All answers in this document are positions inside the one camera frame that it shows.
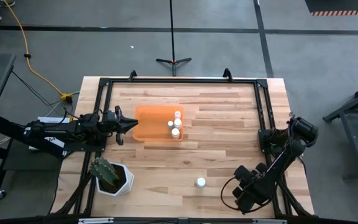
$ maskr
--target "cactus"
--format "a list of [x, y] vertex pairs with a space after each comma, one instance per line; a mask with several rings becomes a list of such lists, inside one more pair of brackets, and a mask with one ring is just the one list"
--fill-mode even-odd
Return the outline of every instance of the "cactus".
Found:
[[115, 168], [102, 157], [92, 161], [89, 171], [92, 175], [99, 178], [99, 180], [102, 180], [111, 186], [115, 186], [114, 181], [119, 180]]

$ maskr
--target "small white cylinder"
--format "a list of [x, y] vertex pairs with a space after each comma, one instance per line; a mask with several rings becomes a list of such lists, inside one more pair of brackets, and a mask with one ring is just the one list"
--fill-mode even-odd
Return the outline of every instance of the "small white cylinder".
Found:
[[175, 121], [173, 122], [173, 125], [175, 128], [180, 129], [181, 128], [181, 120], [175, 119]]
[[174, 128], [174, 129], [172, 129], [172, 138], [173, 139], [178, 139], [179, 138], [179, 136], [180, 136], [180, 132], [179, 132], [179, 129], [177, 129], [177, 128]]
[[204, 187], [205, 186], [205, 179], [200, 177], [199, 179], [197, 179], [196, 181], [196, 186], [197, 187]]
[[168, 128], [173, 129], [173, 121], [168, 121]]
[[180, 119], [180, 118], [181, 118], [180, 111], [175, 111], [175, 119]]

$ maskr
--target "yellow extension cord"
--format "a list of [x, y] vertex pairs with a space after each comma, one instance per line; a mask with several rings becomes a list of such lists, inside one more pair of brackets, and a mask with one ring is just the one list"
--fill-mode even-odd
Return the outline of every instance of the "yellow extension cord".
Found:
[[[11, 9], [11, 7], [8, 5], [8, 3], [4, 0], [6, 6], [9, 8], [10, 12], [12, 13], [13, 17], [15, 17], [15, 20], [16, 22], [18, 23], [19, 27], [20, 27], [20, 30], [22, 31], [22, 34], [23, 34], [23, 38], [24, 38], [24, 44], [25, 44], [25, 53], [27, 55], [30, 55], [29, 53], [29, 46], [27, 45], [27, 39], [25, 37], [25, 34], [24, 34], [24, 30], [23, 30], [23, 27], [22, 27], [22, 24], [20, 23], [19, 19], [17, 18], [17, 16], [15, 15], [15, 13], [13, 12], [13, 10]], [[38, 74], [36, 71], [34, 71], [34, 69], [32, 69], [31, 67], [31, 64], [30, 64], [30, 58], [29, 57], [26, 57], [25, 58], [27, 60], [27, 65], [29, 66], [29, 69], [32, 73], [34, 73], [35, 75], [37, 75], [39, 78], [41, 78], [43, 81], [49, 83], [50, 86], [52, 86], [60, 95], [60, 98], [63, 100], [63, 101], [69, 101], [72, 100], [72, 94], [71, 93], [63, 93], [61, 92], [52, 82], [50, 82], [49, 80], [47, 80], [45, 77], [41, 76], [40, 74]]]

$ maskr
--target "white hexagonal pot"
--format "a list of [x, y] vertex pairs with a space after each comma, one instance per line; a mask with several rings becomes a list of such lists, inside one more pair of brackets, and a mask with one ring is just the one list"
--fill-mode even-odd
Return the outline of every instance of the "white hexagonal pot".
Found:
[[99, 185], [99, 179], [96, 178], [96, 185], [98, 186], [98, 191], [102, 194], [110, 195], [113, 197], [116, 197], [116, 196], [122, 195], [126, 192], [129, 192], [132, 188], [132, 184], [134, 183], [135, 176], [129, 171], [129, 169], [124, 164], [120, 164], [117, 162], [110, 162], [110, 164], [115, 165], [115, 166], [121, 166], [122, 168], [124, 168], [126, 182], [115, 194], [112, 194], [112, 193], [102, 190]]

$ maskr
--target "orange bin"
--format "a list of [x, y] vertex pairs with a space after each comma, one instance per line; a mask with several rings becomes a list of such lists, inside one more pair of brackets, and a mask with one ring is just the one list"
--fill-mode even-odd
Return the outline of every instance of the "orange bin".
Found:
[[[178, 139], [173, 139], [168, 121], [175, 119], [175, 112], [181, 113], [181, 128]], [[185, 110], [182, 106], [138, 106], [135, 119], [139, 124], [134, 127], [133, 137], [138, 141], [175, 142], [183, 139]]]

